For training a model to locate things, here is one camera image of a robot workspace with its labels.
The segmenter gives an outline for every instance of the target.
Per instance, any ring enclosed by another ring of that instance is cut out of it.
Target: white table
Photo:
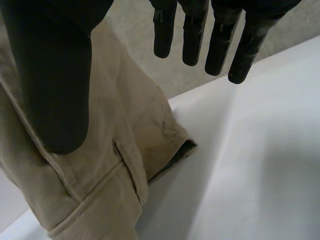
[[[140,240],[320,239],[320,36],[170,104],[198,150],[150,187]],[[28,210],[0,239],[47,237]]]

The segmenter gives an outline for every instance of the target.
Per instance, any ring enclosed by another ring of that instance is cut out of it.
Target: beige fabric
[[[46,151],[24,113],[11,57],[0,76],[0,161],[53,239],[136,239],[147,180],[168,166],[188,135],[105,20],[91,36],[89,128],[82,146],[64,156]],[[9,56],[8,47],[1,54]],[[187,146],[184,153],[195,145]]]

